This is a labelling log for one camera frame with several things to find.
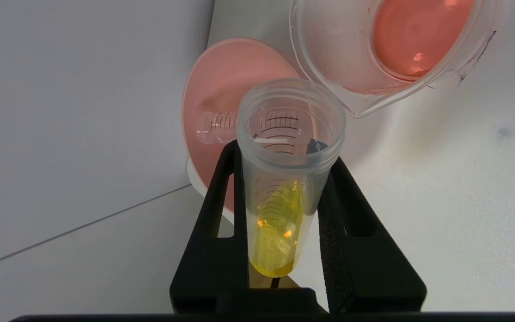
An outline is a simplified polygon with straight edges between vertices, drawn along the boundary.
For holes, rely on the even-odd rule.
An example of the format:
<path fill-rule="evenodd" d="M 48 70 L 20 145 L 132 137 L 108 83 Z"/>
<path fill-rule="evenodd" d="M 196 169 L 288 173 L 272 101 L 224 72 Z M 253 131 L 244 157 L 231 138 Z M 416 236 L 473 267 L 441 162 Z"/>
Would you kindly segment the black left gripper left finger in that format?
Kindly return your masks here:
<path fill-rule="evenodd" d="M 234 233 L 218 232 L 229 180 L 234 185 Z M 226 144 L 217 161 L 198 219 L 170 284 L 176 314 L 210 314 L 222 295 L 249 288 L 248 233 L 241 149 Z"/>

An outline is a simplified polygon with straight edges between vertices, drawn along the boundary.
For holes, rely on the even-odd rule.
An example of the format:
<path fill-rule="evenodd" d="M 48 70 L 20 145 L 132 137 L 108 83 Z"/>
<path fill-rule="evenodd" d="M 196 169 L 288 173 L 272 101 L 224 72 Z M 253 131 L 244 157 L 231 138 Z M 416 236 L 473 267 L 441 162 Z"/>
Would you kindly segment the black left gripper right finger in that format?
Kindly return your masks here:
<path fill-rule="evenodd" d="M 317 206 L 329 312 L 419 312 L 426 286 L 337 159 Z"/>

